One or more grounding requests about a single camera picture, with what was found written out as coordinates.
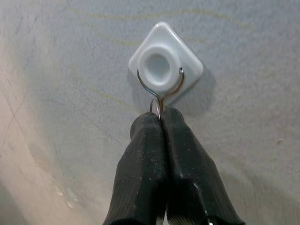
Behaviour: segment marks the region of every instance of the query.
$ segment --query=crack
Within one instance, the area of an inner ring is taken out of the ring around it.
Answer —
[[[61,170],[61,173],[62,173],[62,177],[64,178],[64,177],[65,177],[65,173],[64,173],[64,171],[63,171],[63,169],[62,169],[62,164],[61,164],[61,162],[60,162],[60,157],[58,156],[56,144],[55,144],[54,141],[53,141],[53,145],[54,145],[55,155],[56,155],[56,157],[57,157],[58,164],[60,165],[60,170]]]
[[[113,139],[116,143],[119,144],[119,146],[122,146],[122,144],[119,142],[119,140],[117,140],[115,137],[113,137],[110,133],[104,131],[95,121],[93,121],[90,117],[88,117],[81,109],[79,109],[78,106],[75,105],[75,103],[68,97],[68,95],[66,94],[66,92],[64,92],[65,96],[67,97],[67,99],[71,102],[71,104],[74,106],[74,108],[79,111],[85,118],[87,118],[92,124],[94,124],[99,130],[101,130],[105,135],[107,135],[108,137],[110,137],[111,139]]]
[[[24,95],[24,97],[23,97],[23,99],[22,99],[22,102],[20,103],[20,105],[18,106],[18,108],[16,109],[16,111],[14,112],[13,109],[12,109],[12,107],[11,107],[11,105],[10,105],[10,103],[9,103],[9,101],[8,101],[7,96],[4,95],[4,90],[3,90],[1,87],[0,87],[0,89],[1,89],[1,91],[2,91],[2,93],[3,93],[3,96],[4,96],[4,98],[5,98],[6,102],[7,102],[8,107],[10,108],[10,111],[11,111],[11,113],[12,113],[12,115],[13,115],[13,117],[11,118],[11,120],[10,120],[10,122],[9,122],[9,125],[8,125],[8,127],[7,127],[7,129],[6,129],[6,132],[5,132],[5,134],[4,134],[4,138],[3,138],[3,141],[2,141],[2,145],[1,145],[0,150],[2,150],[2,148],[3,148],[3,146],[4,146],[4,143],[5,143],[5,141],[6,141],[6,137],[7,137],[8,131],[9,131],[9,129],[10,129],[10,127],[11,127],[11,124],[12,124],[12,122],[13,122],[14,119],[15,119],[15,121],[17,122],[17,125],[18,125],[18,127],[19,127],[19,129],[20,129],[20,131],[21,131],[21,133],[22,133],[22,135],[23,135],[25,141],[26,141],[26,144],[27,144],[28,148],[29,148],[29,145],[28,145],[27,139],[26,139],[26,137],[25,137],[25,135],[24,135],[24,132],[23,132],[21,126],[20,126],[20,123],[19,123],[18,119],[16,118],[17,113],[19,112],[21,106],[23,105],[23,103],[24,103],[24,101],[25,101],[25,99],[26,99],[26,97],[27,97],[27,92],[25,93],[25,95]]]

